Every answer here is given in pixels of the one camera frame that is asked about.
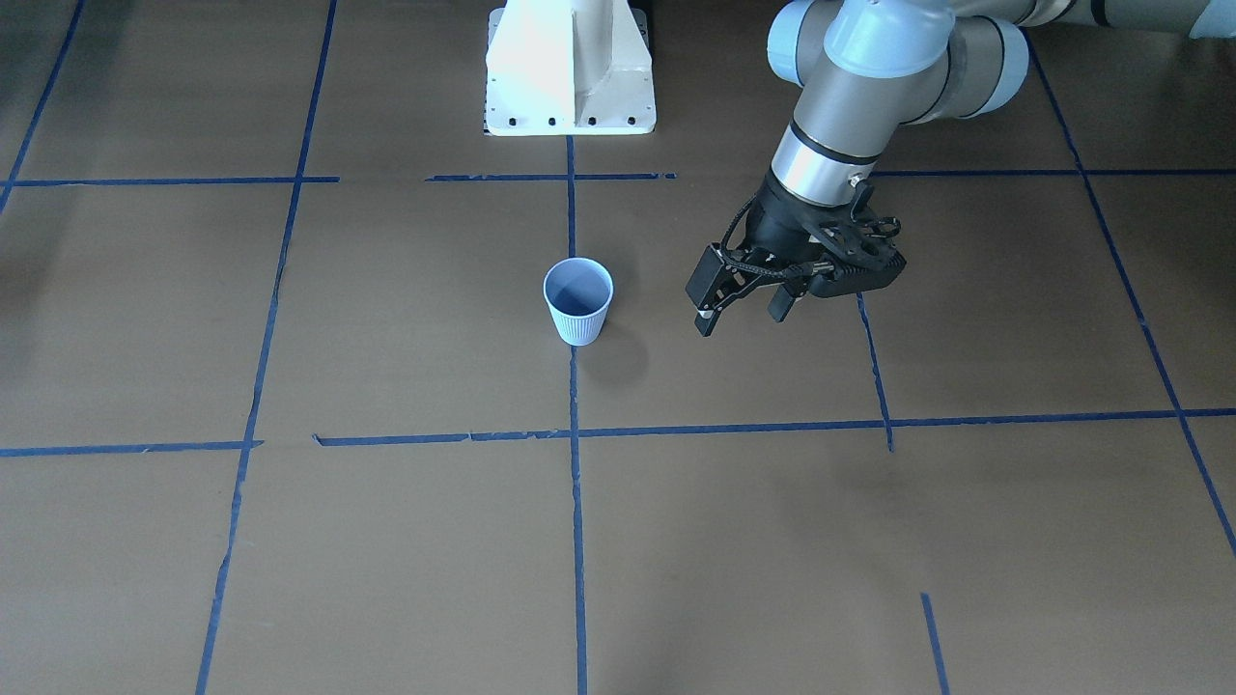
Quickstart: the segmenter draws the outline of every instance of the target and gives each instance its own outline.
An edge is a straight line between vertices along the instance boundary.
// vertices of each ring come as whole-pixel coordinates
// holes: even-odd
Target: white bracket
[[[625,0],[508,0],[489,15],[485,62],[493,135],[640,135],[656,125],[653,58]]]

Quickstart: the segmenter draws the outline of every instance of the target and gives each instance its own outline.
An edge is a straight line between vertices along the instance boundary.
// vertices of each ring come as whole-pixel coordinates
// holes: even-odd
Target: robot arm
[[[806,294],[886,287],[905,267],[901,224],[869,207],[866,181],[900,125],[969,119],[1021,88],[1017,25],[1073,21],[1236,35],[1236,0],[796,0],[774,21],[769,62],[803,85],[759,192],[700,258],[687,296],[709,335],[721,313],[776,287],[775,322]],[[729,239],[745,216],[745,234]]]

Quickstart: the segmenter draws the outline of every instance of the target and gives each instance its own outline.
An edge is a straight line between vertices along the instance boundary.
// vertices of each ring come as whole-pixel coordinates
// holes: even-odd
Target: cup
[[[592,258],[566,258],[545,273],[541,293],[557,334],[582,348],[597,339],[614,297],[609,271]]]

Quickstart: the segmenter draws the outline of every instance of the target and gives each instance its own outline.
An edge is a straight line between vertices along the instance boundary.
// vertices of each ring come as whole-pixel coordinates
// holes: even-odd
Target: floor
[[[608,140],[482,135],[497,4],[0,4],[0,691],[1236,693],[1236,46],[1031,30],[895,284],[702,339],[780,0]]]

